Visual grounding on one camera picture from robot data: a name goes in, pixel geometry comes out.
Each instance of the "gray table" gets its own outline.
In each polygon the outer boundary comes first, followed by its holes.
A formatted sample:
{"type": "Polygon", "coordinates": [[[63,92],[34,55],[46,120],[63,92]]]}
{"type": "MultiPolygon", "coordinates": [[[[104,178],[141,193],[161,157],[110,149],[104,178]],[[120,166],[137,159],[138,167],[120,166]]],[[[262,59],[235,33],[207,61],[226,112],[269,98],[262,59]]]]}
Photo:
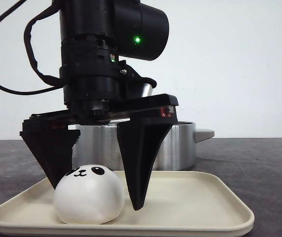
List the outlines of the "gray table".
{"type": "MultiPolygon", "coordinates": [[[[282,139],[210,139],[197,153],[193,170],[218,176],[253,210],[246,237],[282,237],[282,139]]],[[[23,141],[0,141],[0,204],[44,177],[23,141]]]]}

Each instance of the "cable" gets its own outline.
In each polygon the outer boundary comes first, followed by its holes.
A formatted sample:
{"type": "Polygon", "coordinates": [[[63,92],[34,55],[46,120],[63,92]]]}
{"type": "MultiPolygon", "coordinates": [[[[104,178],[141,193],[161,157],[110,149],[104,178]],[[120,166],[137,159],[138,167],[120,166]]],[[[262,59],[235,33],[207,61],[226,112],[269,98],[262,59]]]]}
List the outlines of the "cable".
{"type": "MultiPolygon", "coordinates": [[[[14,4],[9,10],[7,10],[5,13],[3,13],[0,16],[0,22],[2,20],[4,20],[5,17],[10,15],[13,11],[15,11],[17,8],[19,8],[26,1],[27,0],[20,0],[16,4],[14,4]]],[[[36,94],[41,94],[41,93],[45,93],[45,92],[52,91],[52,90],[57,90],[57,89],[60,89],[60,88],[62,88],[62,86],[54,86],[54,87],[50,87],[50,88],[47,88],[47,89],[35,90],[35,91],[16,91],[16,90],[8,89],[8,88],[0,85],[0,90],[5,91],[5,92],[10,93],[10,94],[15,94],[15,95],[36,95],[36,94]]]]}

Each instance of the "beige tray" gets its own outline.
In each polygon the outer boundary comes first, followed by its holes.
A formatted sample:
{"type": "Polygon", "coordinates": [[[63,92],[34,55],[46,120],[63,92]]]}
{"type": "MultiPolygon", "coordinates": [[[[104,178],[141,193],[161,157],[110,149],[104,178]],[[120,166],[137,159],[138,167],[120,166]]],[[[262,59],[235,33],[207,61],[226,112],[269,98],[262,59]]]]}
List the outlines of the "beige tray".
{"type": "MultiPolygon", "coordinates": [[[[125,184],[123,171],[117,171],[125,184]]],[[[103,225],[63,224],[53,188],[44,179],[0,205],[0,233],[10,236],[238,237],[253,227],[252,211],[216,176],[153,171],[144,207],[134,211],[126,192],[123,212],[103,225]]]]}

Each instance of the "metal pot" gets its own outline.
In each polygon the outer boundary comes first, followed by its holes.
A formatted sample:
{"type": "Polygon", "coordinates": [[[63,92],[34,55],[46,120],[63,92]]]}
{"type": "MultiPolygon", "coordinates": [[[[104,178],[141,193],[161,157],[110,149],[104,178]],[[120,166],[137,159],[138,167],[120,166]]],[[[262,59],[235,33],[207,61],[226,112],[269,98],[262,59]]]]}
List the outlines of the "metal pot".
{"type": "MultiPolygon", "coordinates": [[[[123,170],[117,141],[117,123],[104,126],[77,125],[81,136],[75,145],[73,164],[106,165],[113,170],[123,170]]],[[[174,125],[162,142],[153,170],[184,170],[195,164],[196,143],[212,138],[214,131],[196,129],[193,122],[174,125]]]]}

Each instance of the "panda squishy toy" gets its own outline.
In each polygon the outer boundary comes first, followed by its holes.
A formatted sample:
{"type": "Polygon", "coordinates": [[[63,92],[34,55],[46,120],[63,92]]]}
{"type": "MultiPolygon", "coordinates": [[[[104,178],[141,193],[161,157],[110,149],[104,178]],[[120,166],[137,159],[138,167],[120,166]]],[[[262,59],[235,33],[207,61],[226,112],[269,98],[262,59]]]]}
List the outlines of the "panda squishy toy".
{"type": "Polygon", "coordinates": [[[54,192],[54,208],[67,224],[102,224],[115,219],[124,205],[119,177],[103,165],[83,165],[68,172],[54,192]]]}

